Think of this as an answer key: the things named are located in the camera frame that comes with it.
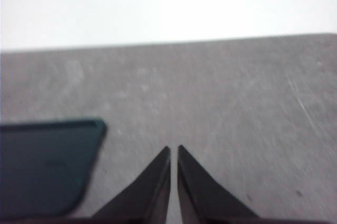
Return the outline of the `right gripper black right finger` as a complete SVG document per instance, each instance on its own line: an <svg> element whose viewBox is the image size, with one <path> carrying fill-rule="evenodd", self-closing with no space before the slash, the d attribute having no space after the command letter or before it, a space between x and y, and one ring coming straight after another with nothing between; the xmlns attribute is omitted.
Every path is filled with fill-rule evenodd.
<svg viewBox="0 0 337 224"><path fill-rule="evenodd" d="M216 182L183 145L178 147L177 187L183 218L259 217Z"/></svg>

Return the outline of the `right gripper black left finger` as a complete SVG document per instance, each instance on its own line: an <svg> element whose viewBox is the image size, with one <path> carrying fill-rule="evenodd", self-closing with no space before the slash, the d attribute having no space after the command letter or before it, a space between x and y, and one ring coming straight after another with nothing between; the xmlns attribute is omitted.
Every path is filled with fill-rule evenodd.
<svg viewBox="0 0 337 224"><path fill-rule="evenodd" d="M93 218L166 218L171 189L171 150L164 147L141 174Z"/></svg>

